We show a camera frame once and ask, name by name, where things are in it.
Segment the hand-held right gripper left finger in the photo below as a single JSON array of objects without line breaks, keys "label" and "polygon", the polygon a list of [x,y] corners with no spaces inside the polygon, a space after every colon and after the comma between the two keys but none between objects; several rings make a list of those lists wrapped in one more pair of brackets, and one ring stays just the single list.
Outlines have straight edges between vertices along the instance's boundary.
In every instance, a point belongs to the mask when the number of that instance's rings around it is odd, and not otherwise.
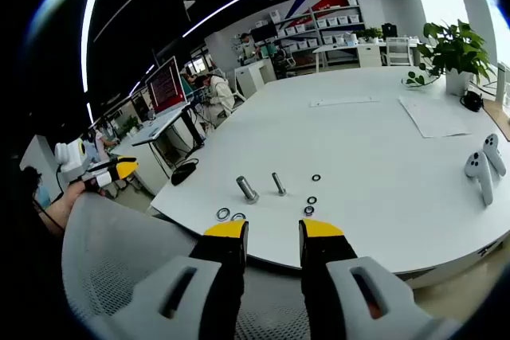
[{"label": "hand-held right gripper left finger", "polygon": [[96,339],[232,339],[241,297],[249,223],[207,229],[189,256],[176,256],[135,285],[131,302],[96,316]]}]

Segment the person's left hand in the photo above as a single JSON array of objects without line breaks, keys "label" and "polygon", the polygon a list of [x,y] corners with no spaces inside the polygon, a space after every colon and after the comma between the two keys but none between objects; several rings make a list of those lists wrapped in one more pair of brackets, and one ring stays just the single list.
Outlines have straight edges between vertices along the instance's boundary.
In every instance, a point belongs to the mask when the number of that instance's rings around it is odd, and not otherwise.
[{"label": "person's left hand", "polygon": [[62,197],[55,203],[55,209],[59,218],[69,216],[78,197],[85,191],[96,191],[99,195],[105,195],[104,191],[96,188],[95,183],[74,182],[69,185]]}]

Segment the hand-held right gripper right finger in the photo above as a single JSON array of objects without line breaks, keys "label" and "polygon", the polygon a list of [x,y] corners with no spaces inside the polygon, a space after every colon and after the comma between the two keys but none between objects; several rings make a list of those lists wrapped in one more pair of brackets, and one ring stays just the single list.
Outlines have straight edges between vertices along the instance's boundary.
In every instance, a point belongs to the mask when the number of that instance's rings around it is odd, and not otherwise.
[{"label": "hand-held right gripper right finger", "polygon": [[412,289],[370,257],[358,257],[342,230],[299,222],[301,290],[314,339],[449,339],[458,325],[435,318]]}]

